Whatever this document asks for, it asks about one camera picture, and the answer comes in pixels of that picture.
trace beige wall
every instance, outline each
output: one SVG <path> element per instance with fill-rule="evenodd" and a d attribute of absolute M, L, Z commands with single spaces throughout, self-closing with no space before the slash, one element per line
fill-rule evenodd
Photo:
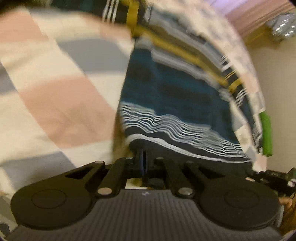
<path fill-rule="evenodd" d="M 266 29 L 258 33 L 247 48 L 272 121 L 274 155 L 267 168 L 287 172 L 296 167 L 296 37 L 276 44 Z"/>

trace checkered blanket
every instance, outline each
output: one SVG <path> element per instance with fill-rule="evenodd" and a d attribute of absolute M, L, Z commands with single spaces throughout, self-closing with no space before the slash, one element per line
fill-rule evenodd
<path fill-rule="evenodd" d="M 203 1 L 154 3 L 186 13 L 194 31 L 225 53 L 243 82 L 230 102 L 234 134 L 254 168 L 264 169 L 253 126 L 237 108 L 247 93 L 259 136 L 265 106 L 240 37 Z M 116 118 L 134 48 L 126 26 L 83 13 L 19 8 L 0 17 L 0 30 L 0 191 L 11 198 L 30 183 L 129 154 Z"/>

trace metal pin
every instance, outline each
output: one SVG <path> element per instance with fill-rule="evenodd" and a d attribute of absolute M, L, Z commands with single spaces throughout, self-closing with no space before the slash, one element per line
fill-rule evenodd
<path fill-rule="evenodd" d="M 101 194 L 101 195 L 109 195 L 112 193 L 112 189 L 111 188 L 100 188 L 98 190 L 98 194 Z"/>
<path fill-rule="evenodd" d="M 188 196 L 188 195 L 191 195 L 193 193 L 193 190 L 191 188 L 188 188 L 188 187 L 184 187 L 184 188 L 180 188 L 178 190 L 178 192 L 181 194 L 181 195 L 184 195 L 184 196 Z"/>

